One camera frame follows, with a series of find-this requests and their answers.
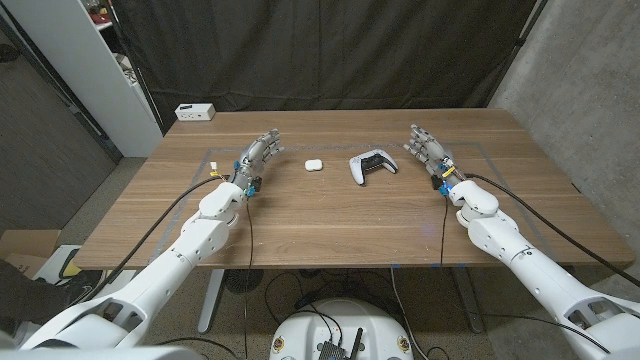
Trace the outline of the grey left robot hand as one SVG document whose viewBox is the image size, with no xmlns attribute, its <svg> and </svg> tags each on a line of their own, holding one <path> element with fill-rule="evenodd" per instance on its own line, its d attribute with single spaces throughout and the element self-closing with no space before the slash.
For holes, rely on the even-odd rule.
<svg viewBox="0 0 640 360">
<path fill-rule="evenodd" d="M 266 163 L 280 152 L 280 133 L 271 129 L 249 144 L 234 163 L 234 172 L 229 181 L 251 197 L 260 191 Z"/>
</svg>

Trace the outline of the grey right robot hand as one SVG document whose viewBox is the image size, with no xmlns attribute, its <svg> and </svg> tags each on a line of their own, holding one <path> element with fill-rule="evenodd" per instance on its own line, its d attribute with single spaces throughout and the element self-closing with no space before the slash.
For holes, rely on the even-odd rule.
<svg viewBox="0 0 640 360">
<path fill-rule="evenodd" d="M 432 187 L 448 195 L 454 186 L 466 180 L 445 148 L 428 131 L 416 124 L 410 126 L 411 138 L 403 148 L 424 164 Z"/>
</svg>

